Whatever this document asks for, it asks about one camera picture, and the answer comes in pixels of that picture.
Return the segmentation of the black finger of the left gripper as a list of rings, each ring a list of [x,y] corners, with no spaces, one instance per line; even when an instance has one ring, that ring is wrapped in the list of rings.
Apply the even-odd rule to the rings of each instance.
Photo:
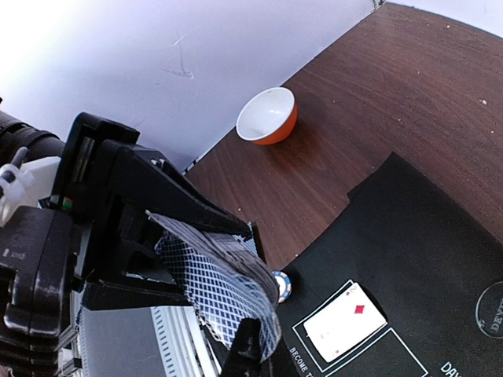
[[[159,151],[106,140],[112,158],[108,188],[126,202],[205,232],[252,234],[244,221],[205,198]]]

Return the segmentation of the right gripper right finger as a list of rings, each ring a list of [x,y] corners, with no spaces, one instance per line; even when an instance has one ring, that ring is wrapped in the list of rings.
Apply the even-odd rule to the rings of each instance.
[[[262,377],[298,377],[285,340],[281,338],[272,356],[261,364]]]

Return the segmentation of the blue white chip stack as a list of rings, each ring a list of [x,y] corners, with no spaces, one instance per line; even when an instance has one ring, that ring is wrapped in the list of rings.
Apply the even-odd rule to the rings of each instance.
[[[273,276],[277,281],[279,291],[278,302],[285,302],[292,293],[292,282],[288,275],[282,271],[274,270]]]

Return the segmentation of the grey playing card deck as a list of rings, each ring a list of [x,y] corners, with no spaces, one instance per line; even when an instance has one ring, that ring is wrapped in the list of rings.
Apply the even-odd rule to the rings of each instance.
[[[243,319],[260,323],[260,360],[281,340],[279,289],[270,268],[234,236],[204,232],[182,221],[149,214],[164,233],[155,246],[161,262],[214,339],[231,347]]]

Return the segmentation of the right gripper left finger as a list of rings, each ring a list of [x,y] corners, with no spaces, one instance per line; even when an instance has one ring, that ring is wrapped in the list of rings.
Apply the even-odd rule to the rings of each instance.
[[[222,377],[259,376],[261,349],[259,320],[245,318],[235,334],[230,351],[222,367]]]

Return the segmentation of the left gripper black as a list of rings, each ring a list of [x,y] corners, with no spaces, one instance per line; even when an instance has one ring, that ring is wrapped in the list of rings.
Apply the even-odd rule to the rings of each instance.
[[[21,147],[29,149],[25,161],[61,158],[47,207],[18,207],[1,229],[3,366],[57,367],[78,254],[93,269],[82,298],[89,310],[189,304],[154,251],[120,240],[124,203],[108,188],[112,158],[100,147],[106,140],[134,145],[138,137],[131,127],[83,112],[60,141],[2,114],[2,162]]]

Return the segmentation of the two of diamonds card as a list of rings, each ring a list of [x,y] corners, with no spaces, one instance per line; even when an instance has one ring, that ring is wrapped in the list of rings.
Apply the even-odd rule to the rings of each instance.
[[[307,337],[325,362],[341,357],[387,324],[358,283],[304,323]]]

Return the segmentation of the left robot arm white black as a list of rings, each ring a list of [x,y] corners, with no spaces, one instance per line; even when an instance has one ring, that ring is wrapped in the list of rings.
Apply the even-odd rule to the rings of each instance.
[[[1,363],[17,376],[55,376],[67,342],[72,292],[86,308],[186,303],[153,246],[148,213],[200,230],[250,238],[248,225],[205,199],[139,132],[81,113],[66,141],[1,116],[1,200],[20,186],[14,168],[54,158],[49,188],[1,228]]]

